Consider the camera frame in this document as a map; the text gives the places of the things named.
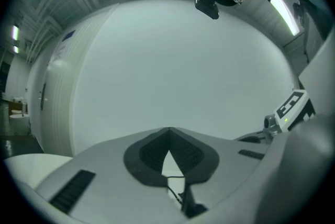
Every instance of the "black cable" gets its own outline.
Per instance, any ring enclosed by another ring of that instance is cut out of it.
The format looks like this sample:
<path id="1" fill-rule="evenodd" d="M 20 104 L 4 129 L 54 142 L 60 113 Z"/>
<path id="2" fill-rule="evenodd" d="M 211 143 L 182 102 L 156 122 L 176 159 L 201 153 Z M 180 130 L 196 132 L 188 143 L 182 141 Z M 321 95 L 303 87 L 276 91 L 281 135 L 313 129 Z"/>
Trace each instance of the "black cable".
<path id="1" fill-rule="evenodd" d="M 184 178 L 184 176 L 167 176 L 166 178 Z"/>
<path id="2" fill-rule="evenodd" d="M 183 203 L 178 199 L 177 195 L 174 193 L 174 191 L 169 187 L 167 186 L 167 188 L 172 192 L 172 194 L 174 195 L 174 197 L 176 198 L 176 200 L 182 205 Z"/>

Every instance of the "black slot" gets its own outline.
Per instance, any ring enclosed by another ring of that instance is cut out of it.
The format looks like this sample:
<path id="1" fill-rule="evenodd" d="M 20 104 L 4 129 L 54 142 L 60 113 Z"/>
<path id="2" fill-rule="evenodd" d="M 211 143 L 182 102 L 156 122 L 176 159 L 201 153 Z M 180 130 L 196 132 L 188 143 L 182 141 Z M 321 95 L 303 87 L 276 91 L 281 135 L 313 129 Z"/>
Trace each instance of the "black slot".
<path id="1" fill-rule="evenodd" d="M 95 174 L 80 170 L 51 200 L 50 204 L 68 214 L 83 195 Z"/>
<path id="2" fill-rule="evenodd" d="M 248 151 L 248 150 L 240 150 L 239 154 L 250 157 L 250 158 L 258 159 L 258 160 L 263 159 L 265 156 L 265 154 L 263 153 Z"/>

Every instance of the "black camera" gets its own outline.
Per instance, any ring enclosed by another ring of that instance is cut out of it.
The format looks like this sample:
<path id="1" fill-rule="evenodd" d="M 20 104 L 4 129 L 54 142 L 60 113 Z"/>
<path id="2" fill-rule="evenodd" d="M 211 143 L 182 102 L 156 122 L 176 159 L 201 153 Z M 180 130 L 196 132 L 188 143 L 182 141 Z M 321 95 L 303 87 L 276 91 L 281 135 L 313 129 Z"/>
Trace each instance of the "black camera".
<path id="1" fill-rule="evenodd" d="M 219 9 L 214 0 L 194 0 L 195 8 L 212 19 L 219 18 Z"/>

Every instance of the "fluorescent light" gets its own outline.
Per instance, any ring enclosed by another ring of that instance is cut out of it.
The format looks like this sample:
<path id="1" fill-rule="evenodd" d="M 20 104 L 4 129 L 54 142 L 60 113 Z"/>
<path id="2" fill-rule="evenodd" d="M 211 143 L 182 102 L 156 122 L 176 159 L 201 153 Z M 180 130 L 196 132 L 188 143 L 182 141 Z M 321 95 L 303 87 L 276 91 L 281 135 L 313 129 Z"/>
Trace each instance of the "fluorescent light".
<path id="1" fill-rule="evenodd" d="M 19 36 L 19 28 L 16 26 L 13 26 L 12 38 L 15 41 L 17 41 L 18 36 Z"/>
<path id="2" fill-rule="evenodd" d="M 291 13 L 291 11 L 287 8 L 286 4 L 283 0 L 270 0 L 271 4 L 277 9 L 280 15 L 285 20 L 292 34 L 296 36 L 299 33 L 298 25 Z"/>

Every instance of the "floor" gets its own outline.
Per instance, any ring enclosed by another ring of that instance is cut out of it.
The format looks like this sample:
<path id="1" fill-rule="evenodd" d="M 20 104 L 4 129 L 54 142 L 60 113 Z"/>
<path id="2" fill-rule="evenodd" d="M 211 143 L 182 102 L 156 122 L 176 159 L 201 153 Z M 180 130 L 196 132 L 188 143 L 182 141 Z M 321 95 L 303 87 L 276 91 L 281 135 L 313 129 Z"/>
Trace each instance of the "floor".
<path id="1" fill-rule="evenodd" d="M 0 152 L 1 159 L 8 157 L 44 153 L 34 136 L 15 136 L 8 117 L 8 104 L 0 104 Z"/>

